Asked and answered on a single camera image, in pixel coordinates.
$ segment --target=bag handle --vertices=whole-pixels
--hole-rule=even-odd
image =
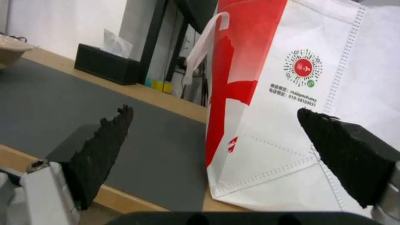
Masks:
[[[229,27],[229,13],[220,12],[213,16],[204,28],[203,33],[200,35],[197,43],[194,45],[190,55],[186,59],[186,73],[183,77],[182,83],[190,85],[193,81],[193,71],[199,66],[201,61],[206,57],[210,51],[210,47],[214,43],[212,31],[217,23],[218,18],[221,17],[221,25],[219,30],[226,30]]]

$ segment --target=non-woven bag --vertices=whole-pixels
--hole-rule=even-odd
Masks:
[[[305,107],[336,115],[400,147],[400,10],[349,0],[220,0],[218,11],[184,77],[190,84],[214,44],[206,135],[213,198],[254,210],[367,215],[296,114]]]

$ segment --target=bowl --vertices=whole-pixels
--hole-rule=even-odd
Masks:
[[[24,52],[32,50],[33,46],[0,34],[0,70],[15,63]]]

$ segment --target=wooden table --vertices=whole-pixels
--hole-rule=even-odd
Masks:
[[[136,98],[154,106],[169,110],[184,117],[202,123],[206,122],[207,109],[204,107],[140,84],[121,86],[88,73],[75,70],[73,60],[43,49],[35,48],[32,51],[26,52],[23,57],[131,98]],[[36,160],[36,158],[31,155],[0,144],[0,167],[8,167],[24,172],[27,165],[34,160]],[[81,224],[102,224],[121,213],[136,211],[168,211],[163,207],[107,185],[102,185],[94,201],[96,203],[88,211],[82,213]],[[243,209],[213,200],[210,191],[207,190],[203,204],[203,211],[243,211]]]

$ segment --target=red circle logo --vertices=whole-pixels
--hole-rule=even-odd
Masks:
[[[294,71],[300,77],[306,77],[312,72],[312,64],[309,60],[301,58],[294,64]]]

